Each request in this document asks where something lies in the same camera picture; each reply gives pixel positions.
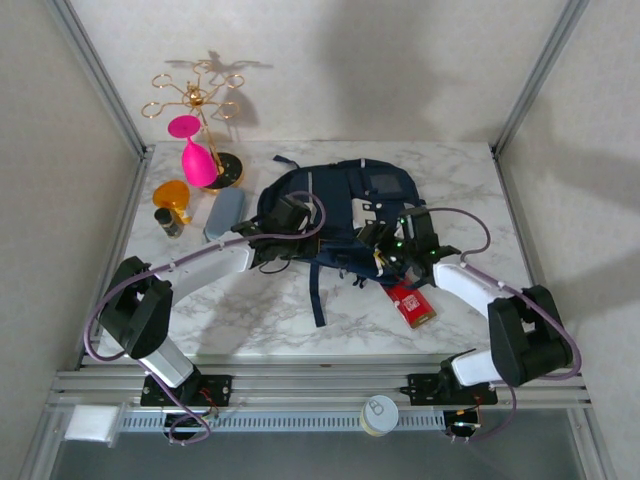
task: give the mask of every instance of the backpack strap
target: backpack strap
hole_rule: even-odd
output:
[[[287,165],[294,165],[296,168],[300,168],[300,165],[298,165],[297,162],[294,162],[293,160],[289,160],[287,157],[283,157],[282,155],[276,155],[275,157],[273,157],[273,161],[286,163]]]
[[[320,303],[320,265],[317,263],[311,264],[311,271],[309,272],[309,295],[311,297],[311,308],[313,309],[313,318],[316,321],[316,327],[324,327],[327,322],[324,319],[322,313],[322,304]]]

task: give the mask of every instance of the aluminum frame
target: aluminum frame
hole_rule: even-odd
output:
[[[128,115],[124,103],[70,1],[46,0],[46,3],[72,49],[80,58],[98,94],[115,118],[131,150],[137,154],[141,163],[123,209],[121,226],[112,241],[110,260],[99,280],[94,298],[97,301],[108,285],[108,280],[126,246],[150,163],[150,151]],[[499,137],[492,146],[498,177],[532,281],[539,277],[539,273],[536,272],[534,263],[531,261],[498,161],[517,133],[587,4],[588,0],[567,2]],[[100,331],[95,330],[94,340],[97,341],[99,335]],[[398,402],[401,412],[411,414],[425,410],[434,411],[437,408],[411,407],[407,397],[399,396],[397,388],[406,384],[408,373],[437,371],[440,361],[445,357],[445,355],[386,356],[384,358],[282,357],[274,360],[210,355],[195,356],[192,360],[201,367],[203,373],[235,375],[230,411],[241,410],[244,413],[297,410],[306,412],[311,408],[325,412],[351,411],[354,408],[359,409],[364,399],[370,394],[386,393]],[[79,402],[108,404],[132,402],[130,412],[134,415],[136,412],[153,414],[172,411],[139,407],[143,377],[144,372],[131,360],[121,359],[107,367],[87,357],[79,358],[77,371],[58,373],[23,465],[20,480],[49,478],[72,406]],[[498,405],[485,408],[511,408],[511,400],[507,392],[499,388],[497,393]],[[550,383],[538,380],[520,388],[518,393],[519,405],[522,408],[567,409],[587,478],[615,479],[610,460],[603,455],[606,450],[599,440],[599,429],[594,422],[591,402],[581,376],[566,382]],[[446,409],[455,408],[455,406],[446,407]]]
[[[122,132],[131,151],[139,159],[144,158],[147,146],[138,132],[120,94],[113,85],[89,35],[82,26],[69,0],[46,0],[46,5],[58,23],[73,52],[80,60],[89,81],[103,100],[118,129]]]
[[[555,65],[560,52],[562,52],[588,4],[589,0],[569,0],[565,5],[520,95],[518,95],[511,113],[507,117],[502,131],[493,143],[492,151],[497,160],[500,159],[518,132],[524,117],[526,117],[531,105],[533,105],[542,85],[549,76],[549,72]]]

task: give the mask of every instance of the pink wine glass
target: pink wine glass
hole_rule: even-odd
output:
[[[218,178],[216,164],[209,151],[194,143],[191,136],[200,131],[200,119],[193,115],[181,115],[169,123],[169,134],[175,138],[186,138],[182,152],[182,169],[187,181],[194,187],[206,187]]]

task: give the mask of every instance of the red snack box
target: red snack box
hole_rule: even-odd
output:
[[[394,287],[382,287],[411,328],[418,328],[437,315],[419,290],[405,288],[407,280]]]

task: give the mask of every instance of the navy backpack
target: navy backpack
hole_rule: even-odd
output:
[[[311,265],[309,292],[317,327],[326,325],[318,291],[320,267],[356,274],[353,284],[363,288],[371,279],[382,285],[396,285],[402,277],[379,270],[372,251],[356,239],[360,228],[371,222],[396,225],[398,214],[424,205],[409,174],[387,162],[345,160],[329,165],[300,168],[277,155],[275,161],[296,167],[265,188],[258,200],[258,217],[270,212],[279,198],[297,190],[310,191],[324,204],[327,218],[320,231],[320,251],[315,258],[300,259]],[[312,209],[311,224],[319,220]]]

